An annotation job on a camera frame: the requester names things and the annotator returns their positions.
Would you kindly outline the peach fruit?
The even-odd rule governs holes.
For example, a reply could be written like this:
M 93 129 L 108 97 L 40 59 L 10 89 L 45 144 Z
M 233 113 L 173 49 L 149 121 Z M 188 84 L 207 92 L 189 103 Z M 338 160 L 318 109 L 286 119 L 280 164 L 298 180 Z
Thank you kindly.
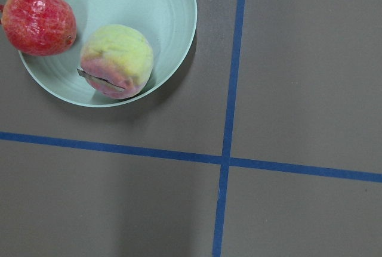
M 153 49 L 138 30 L 108 24 L 98 28 L 81 49 L 78 74 L 114 99 L 137 95 L 153 70 Z

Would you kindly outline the red pomegranate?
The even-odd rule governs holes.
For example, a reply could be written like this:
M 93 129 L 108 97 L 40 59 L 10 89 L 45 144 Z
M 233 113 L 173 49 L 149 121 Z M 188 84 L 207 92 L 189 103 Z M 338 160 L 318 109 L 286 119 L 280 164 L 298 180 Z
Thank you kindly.
M 34 56 L 67 51 L 76 39 L 76 18 L 64 0 L 7 0 L 1 26 L 10 44 Z

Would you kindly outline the green plate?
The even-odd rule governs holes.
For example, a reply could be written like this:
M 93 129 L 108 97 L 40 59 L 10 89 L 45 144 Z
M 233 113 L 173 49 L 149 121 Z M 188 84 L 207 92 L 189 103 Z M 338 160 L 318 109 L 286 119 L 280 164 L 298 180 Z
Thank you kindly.
M 20 58 L 31 77 L 53 96 L 84 107 L 114 107 L 127 100 L 111 99 L 78 75 L 80 50 L 88 37 L 107 24 L 139 30 L 153 48 L 150 79 L 136 95 L 158 89 L 180 67 L 192 45 L 197 22 L 196 0 L 65 0 L 76 17 L 78 34 L 72 47 L 54 56 Z

